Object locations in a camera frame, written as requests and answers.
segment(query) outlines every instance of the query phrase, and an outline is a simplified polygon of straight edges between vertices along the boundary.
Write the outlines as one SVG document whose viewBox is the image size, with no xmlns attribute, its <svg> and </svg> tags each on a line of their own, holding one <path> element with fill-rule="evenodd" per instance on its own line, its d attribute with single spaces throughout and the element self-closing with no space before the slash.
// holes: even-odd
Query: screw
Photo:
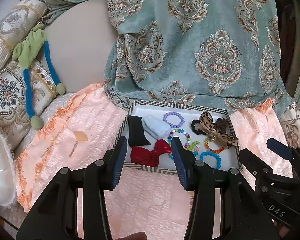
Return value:
<svg viewBox="0 0 300 240">
<path fill-rule="evenodd" d="M 236 168 L 231 168 L 231 169 L 230 169 L 230 172 L 231 172 L 232 174 L 234 174 L 234 175 L 239 174 L 239 171 L 238 171 L 238 169 L 236 169 Z"/>
<path fill-rule="evenodd" d="M 104 160 L 96 160 L 96 162 L 94 163 L 96 166 L 102 166 L 103 164 L 105 164 Z"/>
<path fill-rule="evenodd" d="M 262 187 L 261 187 L 261 190 L 262 190 L 264 193 L 266 193 L 266 192 L 268 191 L 268 188 L 267 188 L 266 186 L 262 186 Z"/>
<path fill-rule="evenodd" d="M 202 166 L 204 165 L 204 162 L 203 162 L 203 161 L 196 160 L 196 161 L 194 162 L 194 164 L 195 164 L 196 166 L 198 166 L 198 167 L 202 167 Z"/>
<path fill-rule="evenodd" d="M 69 169 L 68 169 L 67 167 L 63 167 L 63 168 L 60 170 L 60 173 L 61 173 L 61 174 L 66 174 L 68 171 L 69 171 Z"/>
</svg>

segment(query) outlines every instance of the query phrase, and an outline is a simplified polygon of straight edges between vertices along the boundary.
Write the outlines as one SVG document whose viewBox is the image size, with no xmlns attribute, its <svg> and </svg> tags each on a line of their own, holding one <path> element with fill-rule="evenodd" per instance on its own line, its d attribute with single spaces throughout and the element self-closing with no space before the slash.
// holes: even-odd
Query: green plush toy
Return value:
<svg viewBox="0 0 300 240">
<path fill-rule="evenodd" d="M 32 28 L 25 40 L 17 44 L 13 50 L 12 60 L 18 59 L 19 67 L 23 70 L 23 77 L 26 83 L 26 111 L 31 118 L 31 126 L 35 130 L 40 130 L 43 127 L 43 121 L 35 115 L 32 108 L 32 91 L 30 85 L 29 68 L 33 60 L 37 57 L 40 49 L 44 46 L 44 54 L 47 60 L 48 68 L 54 83 L 57 85 L 56 90 L 60 95 L 66 92 L 65 86 L 60 83 L 60 80 L 53 68 L 50 59 L 50 49 L 46 34 L 43 30 L 44 24 L 39 24 Z"/>
</svg>

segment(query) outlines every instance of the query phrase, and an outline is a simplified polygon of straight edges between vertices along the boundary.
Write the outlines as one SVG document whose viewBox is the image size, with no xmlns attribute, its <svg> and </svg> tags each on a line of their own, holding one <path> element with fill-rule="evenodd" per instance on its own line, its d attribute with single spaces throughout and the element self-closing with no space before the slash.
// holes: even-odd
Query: folded sock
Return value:
<svg viewBox="0 0 300 240">
<path fill-rule="evenodd" d="M 145 137 L 140 116 L 129 115 L 128 124 L 129 124 L 128 143 L 130 147 L 150 145 L 150 142 Z"/>
<path fill-rule="evenodd" d="M 159 118 L 149 114 L 142 118 L 143 129 L 147 131 L 153 138 L 160 140 L 168 135 L 171 131 L 170 125 Z"/>
</svg>

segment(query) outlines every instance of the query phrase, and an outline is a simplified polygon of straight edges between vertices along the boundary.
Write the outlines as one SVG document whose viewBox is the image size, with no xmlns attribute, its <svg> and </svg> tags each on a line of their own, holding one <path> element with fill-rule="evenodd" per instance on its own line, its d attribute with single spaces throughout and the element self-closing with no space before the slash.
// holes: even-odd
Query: purple beaded bracelet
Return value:
<svg viewBox="0 0 300 240">
<path fill-rule="evenodd" d="M 177 117 L 180 118 L 181 122 L 180 122 L 179 124 L 177 124 L 177 125 L 173 125 L 173 124 L 169 123 L 169 122 L 167 121 L 168 115 L 176 115 Z M 164 120 L 167 124 L 169 124 L 171 128 L 179 128 L 179 127 L 181 127 L 181 125 L 183 125 L 184 122 L 185 122 L 185 119 L 182 117 L 182 115 L 179 114 L 179 113 L 177 113 L 177 112 L 168 112 L 168 113 L 166 113 L 166 114 L 163 116 L 163 120 Z"/>
</svg>

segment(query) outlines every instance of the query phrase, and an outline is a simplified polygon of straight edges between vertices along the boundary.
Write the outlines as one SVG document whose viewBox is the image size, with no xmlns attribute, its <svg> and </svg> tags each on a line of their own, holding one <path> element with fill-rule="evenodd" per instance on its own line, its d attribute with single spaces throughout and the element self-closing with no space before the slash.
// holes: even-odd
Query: red bow tie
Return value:
<svg viewBox="0 0 300 240">
<path fill-rule="evenodd" d="M 154 150 L 149 151 L 139 146 L 132 147 L 131 150 L 131 162 L 141 165 L 158 167 L 159 156 L 164 153 L 170 153 L 170 145 L 163 139 L 157 140 L 154 145 Z"/>
</svg>

